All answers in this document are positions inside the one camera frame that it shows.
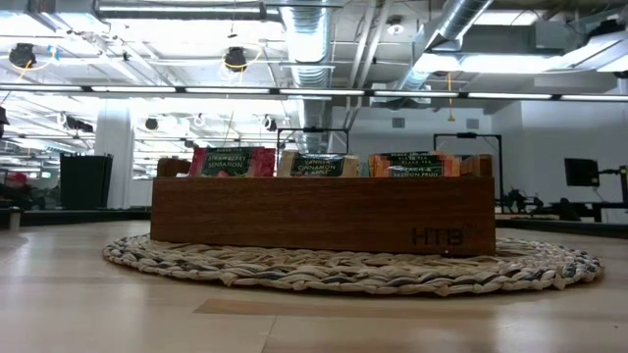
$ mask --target light wood table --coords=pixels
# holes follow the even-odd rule
[[[448,298],[226,288],[143,275],[100,250],[148,222],[0,232],[2,352],[628,352],[628,241],[501,229],[590,251],[602,280]]]

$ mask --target white pillar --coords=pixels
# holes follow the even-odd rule
[[[127,209],[133,175],[134,124],[129,100],[102,99],[96,123],[94,154],[114,158],[109,183],[108,208]]]

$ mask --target black screen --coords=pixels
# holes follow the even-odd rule
[[[565,174],[568,186],[600,186],[598,161],[565,158]]]

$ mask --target wicker mat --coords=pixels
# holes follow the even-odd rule
[[[125,237],[103,249],[105,259],[148,274],[231,285],[265,285],[373,294],[447,296],[496,290],[564,289],[603,272],[585,251],[544,242],[499,238],[496,256],[371,254],[175,244],[148,234]]]

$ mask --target fluorescent light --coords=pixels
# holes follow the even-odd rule
[[[224,12],[224,13],[250,13],[247,8],[220,8],[220,7],[192,7],[192,6],[101,6],[99,12]]]
[[[539,74],[555,64],[553,58],[534,55],[468,55],[460,62],[466,73]]]
[[[40,172],[40,168],[27,168],[27,167],[6,167],[9,172]]]
[[[303,88],[288,88],[280,89],[281,94],[294,94],[294,95],[339,95],[339,96],[361,96],[364,95],[362,89],[303,89]]]
[[[375,91],[376,96],[384,97],[417,97],[417,98],[456,98],[457,92],[433,91]]]
[[[0,84],[0,89],[16,91],[82,91],[80,86],[43,84]]]
[[[584,102],[628,102],[628,95],[611,95],[611,94],[587,94],[587,95],[571,95],[565,94],[560,97],[565,101],[584,101]]]
[[[550,99],[551,98],[551,94],[534,94],[534,93],[469,93],[469,98]]]
[[[175,93],[177,90],[174,87],[133,87],[133,86],[92,86],[91,89],[94,92],[141,92],[141,93]]]
[[[268,88],[237,88],[237,87],[188,87],[188,93],[216,93],[216,94],[268,94]]]

